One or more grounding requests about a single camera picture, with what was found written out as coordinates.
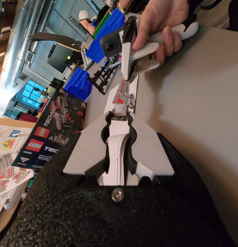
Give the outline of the person's right hand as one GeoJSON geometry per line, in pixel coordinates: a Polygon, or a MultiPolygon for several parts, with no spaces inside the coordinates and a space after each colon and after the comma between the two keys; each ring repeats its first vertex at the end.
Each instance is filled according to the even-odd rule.
{"type": "Polygon", "coordinates": [[[162,31],[164,45],[159,47],[154,57],[163,65],[166,57],[172,56],[182,47],[181,35],[172,31],[171,27],[181,24],[188,16],[187,0],[150,0],[141,15],[138,34],[132,48],[141,49],[150,34],[162,31]]]}

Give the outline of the black toy brick frame assembly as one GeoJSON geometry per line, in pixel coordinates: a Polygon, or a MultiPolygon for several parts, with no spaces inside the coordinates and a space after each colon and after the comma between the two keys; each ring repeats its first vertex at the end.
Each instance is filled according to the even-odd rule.
{"type": "Polygon", "coordinates": [[[104,87],[107,86],[108,80],[113,76],[114,71],[121,66],[121,55],[117,54],[112,58],[107,58],[101,70],[98,70],[94,73],[94,76],[91,78],[87,76],[89,82],[102,94],[105,95],[104,87]]]}

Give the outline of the white hard hat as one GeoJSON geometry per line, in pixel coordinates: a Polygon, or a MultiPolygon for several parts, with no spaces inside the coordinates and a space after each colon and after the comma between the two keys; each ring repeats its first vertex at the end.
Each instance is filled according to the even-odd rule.
{"type": "Polygon", "coordinates": [[[81,22],[82,20],[86,20],[86,19],[90,20],[89,13],[85,10],[81,10],[79,12],[79,20],[78,21],[81,22]]]}

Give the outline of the silver ventilation duct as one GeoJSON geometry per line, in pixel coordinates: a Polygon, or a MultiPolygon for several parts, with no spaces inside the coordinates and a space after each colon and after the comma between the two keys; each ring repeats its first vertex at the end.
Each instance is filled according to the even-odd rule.
{"type": "Polygon", "coordinates": [[[16,87],[29,47],[28,38],[35,31],[45,1],[18,1],[9,41],[0,73],[0,89],[16,87]]]}

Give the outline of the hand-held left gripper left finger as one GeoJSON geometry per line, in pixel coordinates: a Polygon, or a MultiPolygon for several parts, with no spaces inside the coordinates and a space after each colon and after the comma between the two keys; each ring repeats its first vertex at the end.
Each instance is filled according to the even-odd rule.
{"type": "Polygon", "coordinates": [[[111,112],[106,112],[80,133],[63,173],[95,178],[108,173],[110,158],[106,141],[110,125],[111,112]]]}

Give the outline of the grey toy panel with sticker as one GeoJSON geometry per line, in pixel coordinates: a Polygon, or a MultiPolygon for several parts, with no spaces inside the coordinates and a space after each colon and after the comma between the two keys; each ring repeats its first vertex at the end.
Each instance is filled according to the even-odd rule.
{"type": "Polygon", "coordinates": [[[136,106],[137,84],[133,84],[134,92],[130,93],[130,82],[123,79],[118,86],[114,99],[112,101],[113,109],[111,110],[112,121],[127,121],[128,112],[134,112],[136,106]]]}

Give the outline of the grey desk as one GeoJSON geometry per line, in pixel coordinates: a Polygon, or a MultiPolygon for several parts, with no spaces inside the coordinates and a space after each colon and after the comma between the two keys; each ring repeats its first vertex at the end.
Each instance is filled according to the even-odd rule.
{"type": "Polygon", "coordinates": [[[238,32],[200,26],[137,89],[136,116],[195,167],[238,246],[238,32]]]}

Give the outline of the large blue storage bin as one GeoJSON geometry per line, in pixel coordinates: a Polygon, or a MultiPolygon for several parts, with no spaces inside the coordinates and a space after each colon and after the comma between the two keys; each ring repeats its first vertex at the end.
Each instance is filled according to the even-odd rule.
{"type": "Polygon", "coordinates": [[[94,39],[91,43],[89,49],[86,52],[86,56],[93,60],[95,63],[99,63],[105,57],[105,54],[100,45],[101,38],[123,27],[125,24],[125,19],[126,18],[124,14],[116,8],[106,21],[102,29],[99,31],[96,39],[94,39]]]}

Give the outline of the small blue storage bin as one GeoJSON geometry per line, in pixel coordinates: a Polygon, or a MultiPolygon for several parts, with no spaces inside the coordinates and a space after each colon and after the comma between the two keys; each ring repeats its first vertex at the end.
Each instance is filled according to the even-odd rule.
{"type": "Polygon", "coordinates": [[[87,79],[90,74],[77,68],[64,89],[79,99],[85,101],[90,95],[92,83],[87,79]]]}

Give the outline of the green board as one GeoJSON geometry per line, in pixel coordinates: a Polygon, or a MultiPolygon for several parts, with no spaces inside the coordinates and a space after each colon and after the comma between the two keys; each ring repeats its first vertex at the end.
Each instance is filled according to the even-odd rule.
{"type": "Polygon", "coordinates": [[[93,39],[96,39],[98,33],[100,32],[100,30],[102,29],[102,27],[105,25],[105,23],[107,22],[107,20],[109,19],[109,17],[110,17],[110,13],[108,12],[103,17],[103,19],[101,20],[101,22],[99,23],[99,25],[96,27],[96,30],[92,34],[93,39]]]}

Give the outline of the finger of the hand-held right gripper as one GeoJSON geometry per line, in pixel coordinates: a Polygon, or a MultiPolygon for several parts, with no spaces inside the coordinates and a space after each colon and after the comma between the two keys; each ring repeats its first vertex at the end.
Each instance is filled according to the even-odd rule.
{"type": "Polygon", "coordinates": [[[121,72],[124,80],[128,80],[131,70],[130,60],[131,43],[127,42],[122,45],[122,59],[121,59],[121,72]]]}
{"type": "Polygon", "coordinates": [[[132,83],[139,74],[138,64],[132,65],[130,69],[130,83],[132,83]]]}

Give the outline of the printed paper sheet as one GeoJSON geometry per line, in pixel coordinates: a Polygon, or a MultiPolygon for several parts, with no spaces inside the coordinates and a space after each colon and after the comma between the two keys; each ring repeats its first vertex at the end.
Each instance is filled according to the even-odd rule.
{"type": "MultiPolygon", "coordinates": [[[[0,154],[6,151],[12,151],[13,149],[20,151],[31,130],[32,128],[0,125],[0,154]]],[[[19,190],[23,187],[24,183],[13,188],[9,192],[0,195],[0,214],[3,209],[9,210],[14,207],[16,199],[20,195],[19,190]]]]}

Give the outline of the white instruction booklet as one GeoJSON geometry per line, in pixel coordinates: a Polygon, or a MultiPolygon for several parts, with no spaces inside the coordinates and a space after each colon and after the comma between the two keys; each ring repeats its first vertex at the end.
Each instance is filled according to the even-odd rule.
{"type": "MultiPolygon", "coordinates": [[[[135,102],[137,95],[139,75],[130,84],[129,94],[134,94],[135,102]]],[[[104,113],[112,111],[112,100],[116,94],[119,85],[110,90],[104,113]]],[[[110,166],[108,173],[104,172],[98,179],[101,186],[119,186],[124,185],[124,149],[128,139],[129,125],[127,121],[111,121],[109,126],[110,135],[106,140],[109,148],[110,166]]]]}

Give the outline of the black toy brick set box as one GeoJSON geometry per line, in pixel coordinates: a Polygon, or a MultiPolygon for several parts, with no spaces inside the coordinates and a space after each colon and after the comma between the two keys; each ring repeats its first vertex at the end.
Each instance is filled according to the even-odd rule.
{"type": "Polygon", "coordinates": [[[58,87],[12,166],[41,170],[62,146],[83,130],[87,103],[58,87]]]}

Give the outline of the black monitor screen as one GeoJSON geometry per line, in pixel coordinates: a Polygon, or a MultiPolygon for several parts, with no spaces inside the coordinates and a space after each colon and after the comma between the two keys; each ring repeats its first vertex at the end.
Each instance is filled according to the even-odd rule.
{"type": "Polygon", "coordinates": [[[68,66],[68,57],[71,57],[73,51],[67,47],[61,46],[59,44],[53,44],[51,50],[48,54],[47,64],[52,66],[54,69],[63,73],[68,66]]]}

